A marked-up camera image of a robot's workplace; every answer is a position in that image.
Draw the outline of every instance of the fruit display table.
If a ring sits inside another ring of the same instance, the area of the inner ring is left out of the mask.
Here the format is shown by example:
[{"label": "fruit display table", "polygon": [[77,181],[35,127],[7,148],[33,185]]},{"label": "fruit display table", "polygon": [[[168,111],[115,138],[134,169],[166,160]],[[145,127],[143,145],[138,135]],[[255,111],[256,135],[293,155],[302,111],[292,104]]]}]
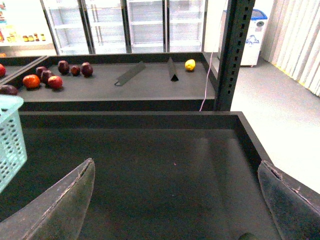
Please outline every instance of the fruit display table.
[{"label": "fruit display table", "polygon": [[[194,71],[185,69],[189,59],[196,61]],[[89,62],[93,74],[61,74],[59,61],[67,61],[70,68]],[[141,61],[141,71],[129,76],[124,85],[115,85]],[[63,87],[51,89],[41,83],[40,88],[26,89],[22,80],[35,74],[37,67],[46,67],[61,77]],[[20,71],[7,84],[19,88],[19,96],[24,99],[21,111],[198,111],[205,96],[208,68],[208,58],[202,52],[48,56],[29,71]],[[209,82],[203,110],[212,111],[214,101],[215,90]]]},{"label": "fruit display table", "polygon": [[0,221],[87,158],[94,190],[79,240],[280,240],[257,170],[270,161],[241,112],[21,112],[28,160]]},{"label": "fruit display table", "polygon": [[27,71],[44,58],[44,56],[1,57],[0,64],[5,67],[5,75],[0,76],[0,85],[13,78],[21,70]]}]

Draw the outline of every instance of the lemon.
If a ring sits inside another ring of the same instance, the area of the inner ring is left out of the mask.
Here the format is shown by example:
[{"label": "lemon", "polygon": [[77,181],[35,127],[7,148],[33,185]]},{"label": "lemon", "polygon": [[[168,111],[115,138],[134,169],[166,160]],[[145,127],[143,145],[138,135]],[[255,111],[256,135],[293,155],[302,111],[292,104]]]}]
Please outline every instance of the lemon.
[{"label": "lemon", "polygon": [[193,71],[195,69],[195,67],[196,67],[196,61],[193,60],[193,59],[190,59],[190,60],[185,62],[184,66],[185,66],[185,69],[187,71]]}]

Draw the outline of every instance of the white curtain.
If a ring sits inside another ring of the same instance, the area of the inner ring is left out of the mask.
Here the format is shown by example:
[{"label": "white curtain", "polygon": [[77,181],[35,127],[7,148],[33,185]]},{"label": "white curtain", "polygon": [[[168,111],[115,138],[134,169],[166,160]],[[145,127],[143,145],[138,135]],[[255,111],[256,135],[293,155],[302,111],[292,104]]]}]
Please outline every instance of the white curtain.
[{"label": "white curtain", "polygon": [[320,96],[320,0],[274,0],[261,56]]}]

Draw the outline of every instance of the wall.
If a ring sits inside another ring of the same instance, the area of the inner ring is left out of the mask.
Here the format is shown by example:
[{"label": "wall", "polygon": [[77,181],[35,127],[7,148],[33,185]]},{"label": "wall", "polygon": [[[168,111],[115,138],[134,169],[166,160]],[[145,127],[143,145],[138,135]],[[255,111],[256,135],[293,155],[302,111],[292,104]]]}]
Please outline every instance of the wall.
[{"label": "wall", "polygon": [[[274,0],[255,0],[254,8],[261,10],[269,18]],[[217,52],[221,17],[223,10],[227,9],[228,0],[208,0],[207,22],[205,29],[205,52]]]}]

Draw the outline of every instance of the plastic basket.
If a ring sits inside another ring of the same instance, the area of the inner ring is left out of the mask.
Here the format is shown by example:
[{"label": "plastic basket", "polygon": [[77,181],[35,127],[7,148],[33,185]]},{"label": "plastic basket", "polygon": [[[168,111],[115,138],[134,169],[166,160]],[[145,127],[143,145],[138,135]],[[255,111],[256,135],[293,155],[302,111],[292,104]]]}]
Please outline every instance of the plastic basket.
[{"label": "plastic basket", "polygon": [[0,94],[0,193],[27,160],[18,108],[24,100]]}]

